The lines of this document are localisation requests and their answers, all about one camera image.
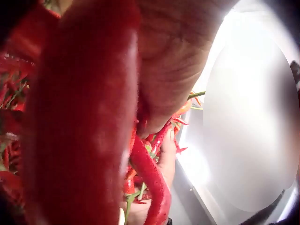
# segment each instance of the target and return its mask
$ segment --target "finger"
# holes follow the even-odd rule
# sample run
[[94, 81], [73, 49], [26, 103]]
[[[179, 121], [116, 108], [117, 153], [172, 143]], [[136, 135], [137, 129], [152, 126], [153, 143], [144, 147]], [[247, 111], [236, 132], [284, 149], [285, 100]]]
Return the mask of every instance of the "finger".
[[174, 143], [174, 131], [169, 129], [163, 139], [160, 150], [158, 167], [163, 174], [166, 183], [171, 187], [175, 174], [176, 146]]

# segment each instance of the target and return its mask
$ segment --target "small red chili pepper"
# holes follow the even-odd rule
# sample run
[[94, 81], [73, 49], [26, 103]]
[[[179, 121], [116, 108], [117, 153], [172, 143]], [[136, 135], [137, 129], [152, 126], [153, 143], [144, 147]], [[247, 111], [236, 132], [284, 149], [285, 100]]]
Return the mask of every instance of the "small red chili pepper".
[[152, 195], [144, 225], [163, 225], [170, 210], [170, 189], [138, 136], [135, 138], [130, 160]]
[[186, 113], [192, 106], [192, 100], [189, 99], [185, 104], [172, 116], [172, 118], [178, 118], [180, 115]]
[[133, 200], [134, 203], [140, 204], [140, 205], [144, 205], [147, 204], [147, 202], [141, 202], [140, 200], [137, 200], [136, 198]]
[[134, 193], [134, 180], [126, 180], [124, 182], [124, 187], [123, 187], [123, 192], [124, 194], [133, 194]]
[[36, 62], [49, 37], [56, 30], [58, 21], [59, 15], [50, 12], [41, 4], [35, 4], [12, 30], [11, 42], [8, 44]]
[[177, 124], [177, 126], [174, 127], [174, 136], [176, 136], [178, 134], [178, 132], [180, 131], [180, 127], [181, 127], [181, 124]]
[[5, 83], [3, 85], [3, 88], [1, 90], [1, 92], [0, 92], [0, 104], [3, 103], [7, 91], [8, 91], [8, 86], [7, 86], [7, 83]]
[[189, 123], [187, 123], [186, 121], [184, 121], [184, 120], [181, 119], [180, 117], [174, 118], [173, 120], [176, 121], [176, 122], [178, 122], [178, 123], [181, 123], [181, 124], [183, 124], [183, 125], [189, 125]]
[[130, 180], [132, 179], [135, 175], [137, 174], [137, 172], [134, 170], [134, 168], [131, 168], [125, 175], [125, 180]]
[[187, 149], [187, 148], [180, 148], [179, 144], [178, 144], [178, 142], [177, 142], [177, 140], [175, 138], [174, 138], [174, 143], [175, 143], [175, 146], [177, 148], [176, 153], [181, 153], [182, 151], [184, 151], [184, 150]]
[[19, 135], [21, 133], [22, 112], [0, 109], [0, 135]]
[[8, 170], [9, 169], [9, 153], [8, 153], [8, 146], [4, 149], [4, 151], [1, 154], [2, 156], [2, 162], [4, 167]]
[[142, 185], [143, 183], [143, 179], [139, 176], [134, 176], [133, 181], [135, 185]]
[[0, 171], [0, 187], [8, 196], [8, 201], [24, 206], [20, 177], [13, 175], [9, 171]]
[[141, 198], [141, 201], [144, 201], [144, 200], [148, 200], [148, 199], [151, 199], [152, 198], [152, 195], [149, 191], [147, 191], [146, 193], [143, 194], [142, 198]]
[[158, 153], [162, 143], [163, 143], [163, 139], [166, 135], [166, 132], [168, 131], [168, 129], [170, 129], [172, 127], [172, 125], [170, 124], [171, 119], [169, 119], [166, 124], [163, 126], [163, 128], [156, 134], [153, 142], [151, 143], [152, 145], [152, 150], [151, 153], [153, 154], [154, 158], [156, 156], [156, 154]]

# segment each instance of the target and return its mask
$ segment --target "green stem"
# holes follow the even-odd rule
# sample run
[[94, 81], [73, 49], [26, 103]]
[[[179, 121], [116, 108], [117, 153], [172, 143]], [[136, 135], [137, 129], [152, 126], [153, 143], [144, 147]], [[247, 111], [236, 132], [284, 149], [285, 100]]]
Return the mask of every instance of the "green stem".
[[137, 197], [138, 200], [141, 200], [143, 197], [143, 193], [144, 190], [147, 188], [147, 185], [145, 184], [145, 182], [143, 182], [142, 187], [141, 187], [141, 193], [139, 194], [139, 196]]
[[11, 102], [16, 98], [16, 96], [19, 94], [19, 93], [21, 93], [21, 91], [23, 90], [23, 88], [26, 86], [26, 83], [27, 83], [27, 81], [25, 81], [25, 83], [24, 83], [24, 85], [23, 86], [21, 86], [20, 88], [19, 88], [19, 90], [18, 91], [16, 91], [16, 93], [14, 94], [14, 96], [11, 98], [11, 100], [7, 103], [7, 105], [6, 105], [6, 109], [11, 105]]
[[126, 214], [125, 214], [125, 222], [124, 222], [124, 225], [127, 224], [127, 218], [128, 218], [128, 215], [129, 215], [129, 210], [130, 210], [130, 207], [131, 207], [131, 204], [132, 202], [134, 201], [134, 198], [136, 196], [138, 196], [139, 194], [141, 193], [141, 191], [139, 190], [138, 192], [134, 193], [134, 194], [131, 194], [127, 197], [127, 207], [126, 207]]
[[187, 99], [189, 100], [191, 98], [195, 98], [195, 97], [198, 97], [198, 96], [201, 96], [201, 95], [205, 95], [205, 91], [198, 92], [198, 93], [195, 93], [195, 94], [190, 94]]

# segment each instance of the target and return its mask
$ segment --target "pepper stem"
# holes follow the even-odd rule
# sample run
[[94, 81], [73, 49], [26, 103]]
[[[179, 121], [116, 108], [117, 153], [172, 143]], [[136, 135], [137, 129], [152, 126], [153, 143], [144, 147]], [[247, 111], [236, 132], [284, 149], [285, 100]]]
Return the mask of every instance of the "pepper stem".
[[198, 97], [198, 96], [201, 96], [201, 95], [205, 95], [205, 91], [202, 91], [202, 92], [198, 92], [198, 93], [195, 93], [195, 94], [190, 94], [187, 98], [187, 100], [191, 99], [191, 98], [195, 98], [195, 97]]
[[128, 218], [128, 215], [129, 215], [129, 210], [130, 210], [130, 207], [131, 207], [131, 204], [132, 202], [134, 201], [134, 198], [136, 196], [138, 196], [139, 194], [141, 193], [141, 191], [139, 190], [138, 192], [134, 193], [134, 194], [131, 194], [127, 197], [127, 207], [126, 207], [126, 214], [125, 214], [125, 222], [124, 222], [124, 225], [127, 224], [127, 218]]
[[142, 187], [141, 187], [141, 193], [139, 194], [139, 196], [137, 197], [138, 200], [141, 200], [143, 197], [143, 193], [144, 190], [147, 188], [147, 185], [145, 184], [145, 182], [142, 183]]

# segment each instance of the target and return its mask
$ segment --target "long red chili pepper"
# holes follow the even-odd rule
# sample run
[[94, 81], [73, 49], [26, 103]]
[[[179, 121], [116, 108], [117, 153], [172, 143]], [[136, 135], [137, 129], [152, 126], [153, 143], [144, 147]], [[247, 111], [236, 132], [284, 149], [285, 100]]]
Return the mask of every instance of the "long red chili pepper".
[[186, 121], [184, 121], [184, 120], [181, 119], [180, 117], [174, 118], [173, 120], [176, 121], [176, 122], [178, 122], [178, 123], [181, 123], [181, 124], [183, 124], [183, 125], [189, 125], [189, 123], [187, 123]]
[[116, 225], [137, 103], [139, 12], [134, 0], [75, 0], [59, 23], [26, 100], [26, 213], [32, 224]]
[[180, 115], [187, 112], [192, 106], [192, 100], [189, 99], [185, 102], [185, 104], [172, 116], [172, 118], [178, 118]]
[[171, 128], [171, 124], [170, 124], [171, 119], [169, 119], [166, 124], [163, 126], [163, 128], [156, 134], [153, 142], [151, 143], [152, 145], [152, 150], [151, 153], [153, 155], [156, 155], [163, 143], [163, 138], [166, 135], [166, 132], [168, 131], [168, 129]]
[[41, 4], [35, 4], [12, 30], [7, 45], [37, 62], [48, 38], [56, 29], [58, 20], [59, 15]]
[[171, 204], [170, 189], [139, 137], [135, 138], [130, 159], [152, 195], [144, 225], [163, 225], [168, 218]]
[[123, 192], [124, 192], [124, 194], [133, 194], [134, 193], [134, 180], [133, 180], [133, 178], [129, 179], [129, 180], [126, 180], [124, 182]]
[[9, 135], [11, 138], [21, 133], [22, 112], [0, 109], [0, 135]]

